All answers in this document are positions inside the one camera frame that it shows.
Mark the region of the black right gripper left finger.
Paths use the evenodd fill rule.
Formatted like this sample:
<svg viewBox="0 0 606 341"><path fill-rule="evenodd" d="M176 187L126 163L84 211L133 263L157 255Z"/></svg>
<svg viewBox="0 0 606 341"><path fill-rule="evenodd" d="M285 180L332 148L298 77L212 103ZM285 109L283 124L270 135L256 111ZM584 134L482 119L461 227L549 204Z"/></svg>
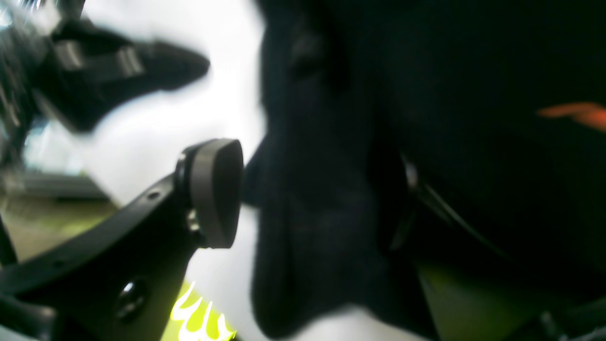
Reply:
<svg viewBox="0 0 606 341"><path fill-rule="evenodd" d="M158 341L199 248L235 239L238 140L184 150L174 173L58 247L1 271L3 341Z"/></svg>

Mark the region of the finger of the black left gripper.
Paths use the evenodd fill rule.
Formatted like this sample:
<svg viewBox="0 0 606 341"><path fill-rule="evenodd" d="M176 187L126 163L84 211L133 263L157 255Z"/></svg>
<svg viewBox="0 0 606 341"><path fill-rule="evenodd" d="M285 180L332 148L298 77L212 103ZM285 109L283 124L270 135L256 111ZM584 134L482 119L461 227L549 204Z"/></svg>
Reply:
<svg viewBox="0 0 606 341"><path fill-rule="evenodd" d="M33 98L70 132L91 133L128 101L179 90L209 69L207 57L177 45L133 41L90 21L64 21L50 35Z"/></svg>

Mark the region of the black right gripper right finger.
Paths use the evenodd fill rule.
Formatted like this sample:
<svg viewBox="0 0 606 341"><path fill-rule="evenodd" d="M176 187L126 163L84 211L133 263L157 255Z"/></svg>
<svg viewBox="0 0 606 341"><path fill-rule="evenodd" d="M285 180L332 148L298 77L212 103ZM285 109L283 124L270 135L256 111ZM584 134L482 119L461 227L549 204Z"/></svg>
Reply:
<svg viewBox="0 0 606 341"><path fill-rule="evenodd" d="M440 341L603 341L605 296L507 259L396 158L405 204L389 249L409 262Z"/></svg>

